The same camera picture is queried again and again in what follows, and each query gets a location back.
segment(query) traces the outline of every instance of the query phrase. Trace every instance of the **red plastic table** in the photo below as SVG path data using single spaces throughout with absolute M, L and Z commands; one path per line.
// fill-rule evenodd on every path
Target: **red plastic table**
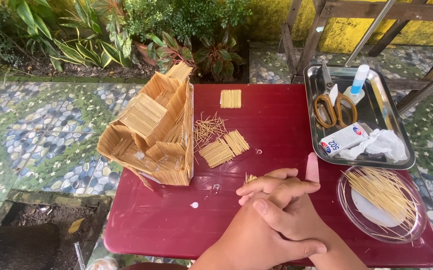
M 241 109 L 221 109 L 220 90 L 242 89 Z M 197 259 L 227 228 L 240 208 L 235 190 L 245 173 L 263 175 L 278 168 L 297 168 L 305 176 L 313 151 L 305 86 L 302 84 L 198 84 L 194 115 L 218 112 L 227 130 L 238 129 L 251 149 L 231 162 L 210 169 L 196 154 L 189 187 L 143 186 L 124 169 L 105 231 L 105 246 L 115 253 Z M 336 183 L 347 166 L 319 160 L 321 189 L 310 194 L 316 211 L 368 267 L 433 267 L 433 230 L 428 223 L 418 241 L 380 242 L 348 219 L 336 194 Z M 406 171 L 401 171 L 411 181 Z M 198 202 L 199 206 L 190 206 Z M 292 264 L 311 265 L 308 259 Z

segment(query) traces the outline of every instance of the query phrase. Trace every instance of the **dry leaf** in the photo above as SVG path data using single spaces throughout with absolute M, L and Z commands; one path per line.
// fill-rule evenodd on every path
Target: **dry leaf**
M 74 221 L 73 224 L 71 224 L 71 226 L 69 227 L 68 232 L 70 234 L 76 232 L 80 228 L 80 225 L 83 222 L 83 219 L 85 219 L 85 218 L 80 218 L 79 220 Z

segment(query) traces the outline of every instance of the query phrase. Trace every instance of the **502 glue box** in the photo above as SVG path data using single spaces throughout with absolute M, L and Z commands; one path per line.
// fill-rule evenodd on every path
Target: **502 glue box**
M 328 156 L 338 154 L 340 150 L 352 148 L 369 137 L 372 130 L 364 123 L 354 123 L 339 131 L 322 138 L 320 141 L 321 147 L 325 150 Z

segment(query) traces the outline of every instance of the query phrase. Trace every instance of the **glue bottle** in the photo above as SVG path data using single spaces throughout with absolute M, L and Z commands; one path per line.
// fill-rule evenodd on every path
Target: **glue bottle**
M 365 91 L 362 91 L 362 87 L 365 84 L 366 77 L 368 75 L 369 66 L 361 65 L 358 67 L 357 74 L 353 80 L 353 84 L 348 86 L 343 95 L 346 95 L 353 101 L 353 104 L 357 103 L 365 96 Z

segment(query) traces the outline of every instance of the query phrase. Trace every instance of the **scissors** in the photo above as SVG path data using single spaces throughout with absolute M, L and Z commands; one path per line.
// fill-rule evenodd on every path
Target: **scissors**
M 355 123 L 357 121 L 357 107 L 349 97 L 338 91 L 337 85 L 333 84 L 328 67 L 324 62 L 321 65 L 321 71 L 325 91 L 316 97 L 313 105 L 316 120 L 324 128 L 331 128 L 337 122 L 341 127 Z

